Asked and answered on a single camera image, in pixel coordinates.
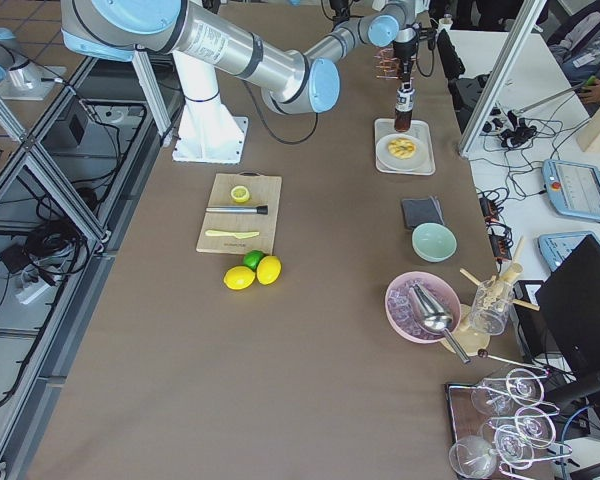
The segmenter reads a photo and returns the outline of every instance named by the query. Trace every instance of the pink bowl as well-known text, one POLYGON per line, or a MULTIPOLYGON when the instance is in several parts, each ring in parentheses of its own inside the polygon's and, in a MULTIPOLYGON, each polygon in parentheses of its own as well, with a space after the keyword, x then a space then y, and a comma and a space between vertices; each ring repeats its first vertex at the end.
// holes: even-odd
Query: pink bowl
POLYGON ((444 336, 427 332, 420 327, 413 316, 408 293, 414 283, 424 285, 451 312, 453 324, 449 330, 453 332, 458 326, 460 322, 460 300, 456 292, 440 277, 426 272, 403 273, 389 284, 384 297, 384 307, 389 323, 400 336, 412 342, 439 342, 444 336))

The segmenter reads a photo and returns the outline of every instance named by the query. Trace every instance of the blue device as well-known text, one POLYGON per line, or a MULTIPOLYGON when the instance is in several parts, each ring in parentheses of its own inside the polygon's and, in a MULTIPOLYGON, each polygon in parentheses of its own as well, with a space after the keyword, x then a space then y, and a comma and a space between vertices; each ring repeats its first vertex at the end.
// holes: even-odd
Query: blue device
POLYGON ((600 171, 593 165, 548 159, 542 175, 549 200, 562 215, 600 222, 600 171))
POLYGON ((549 265, 549 269, 555 271, 565 258, 584 240, 587 235, 592 235, 600 244, 600 239, 590 230, 581 232, 550 233, 538 237, 538 248, 549 265))

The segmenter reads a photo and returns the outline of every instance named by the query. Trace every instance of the green bowl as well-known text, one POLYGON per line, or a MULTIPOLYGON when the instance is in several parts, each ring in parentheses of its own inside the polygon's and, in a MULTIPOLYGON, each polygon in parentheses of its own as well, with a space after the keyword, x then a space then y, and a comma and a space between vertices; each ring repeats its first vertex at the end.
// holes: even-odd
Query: green bowl
POLYGON ((456 252, 455 235, 444 225, 423 223, 418 225, 411 237, 413 249, 427 262, 441 262, 456 252))

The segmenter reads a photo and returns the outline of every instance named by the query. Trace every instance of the person's hand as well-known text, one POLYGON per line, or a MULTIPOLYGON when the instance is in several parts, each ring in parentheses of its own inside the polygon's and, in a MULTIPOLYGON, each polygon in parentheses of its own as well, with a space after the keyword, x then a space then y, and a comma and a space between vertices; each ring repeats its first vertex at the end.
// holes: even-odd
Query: person's hand
POLYGON ((600 103, 600 80, 595 79, 593 85, 583 87, 578 97, 585 105, 588 103, 600 103))

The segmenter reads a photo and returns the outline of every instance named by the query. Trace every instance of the metal scoop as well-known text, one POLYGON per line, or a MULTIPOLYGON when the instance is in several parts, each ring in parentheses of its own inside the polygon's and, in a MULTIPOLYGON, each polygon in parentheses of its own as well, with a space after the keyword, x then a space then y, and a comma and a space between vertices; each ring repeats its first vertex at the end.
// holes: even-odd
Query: metal scoop
POLYGON ((416 322, 429 333, 444 335, 462 363, 469 363, 471 361, 469 355, 449 331, 449 327, 453 323, 453 316, 449 311, 422 285, 417 283, 413 285, 409 294, 416 322))

